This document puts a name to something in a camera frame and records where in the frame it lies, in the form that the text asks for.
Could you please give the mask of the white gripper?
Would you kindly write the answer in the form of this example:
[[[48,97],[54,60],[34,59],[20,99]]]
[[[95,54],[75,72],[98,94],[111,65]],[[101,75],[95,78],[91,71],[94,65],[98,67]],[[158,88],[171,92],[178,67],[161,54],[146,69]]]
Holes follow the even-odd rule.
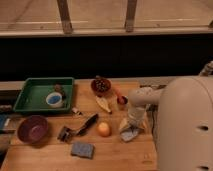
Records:
[[[123,118],[119,125],[119,132],[123,132],[130,126],[146,130],[147,125],[144,120],[146,109],[144,107],[130,107],[128,109],[127,119]]]

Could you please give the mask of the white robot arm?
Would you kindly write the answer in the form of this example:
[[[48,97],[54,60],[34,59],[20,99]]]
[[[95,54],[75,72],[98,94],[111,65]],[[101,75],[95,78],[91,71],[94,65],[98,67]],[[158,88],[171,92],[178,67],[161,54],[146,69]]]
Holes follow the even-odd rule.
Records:
[[[213,171],[213,78],[185,76],[162,89],[129,91],[128,122],[138,125],[146,108],[157,112],[159,171]]]

